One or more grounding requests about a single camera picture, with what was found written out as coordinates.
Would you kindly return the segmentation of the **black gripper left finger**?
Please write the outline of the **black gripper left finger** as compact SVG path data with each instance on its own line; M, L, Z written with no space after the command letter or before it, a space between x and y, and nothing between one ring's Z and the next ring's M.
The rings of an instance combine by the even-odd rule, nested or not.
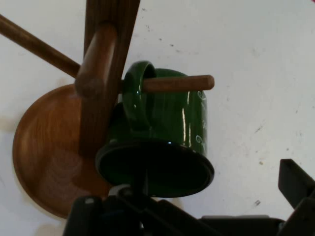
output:
M75 200L65 236L200 236L202 223L168 201L155 201L147 184L119 185L105 200Z

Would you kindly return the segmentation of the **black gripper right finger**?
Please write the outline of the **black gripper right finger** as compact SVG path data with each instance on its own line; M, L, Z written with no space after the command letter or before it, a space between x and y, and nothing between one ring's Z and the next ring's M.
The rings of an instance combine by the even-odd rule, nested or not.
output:
M278 232L279 236L315 234L315 180L292 159L280 161L278 188L293 213Z

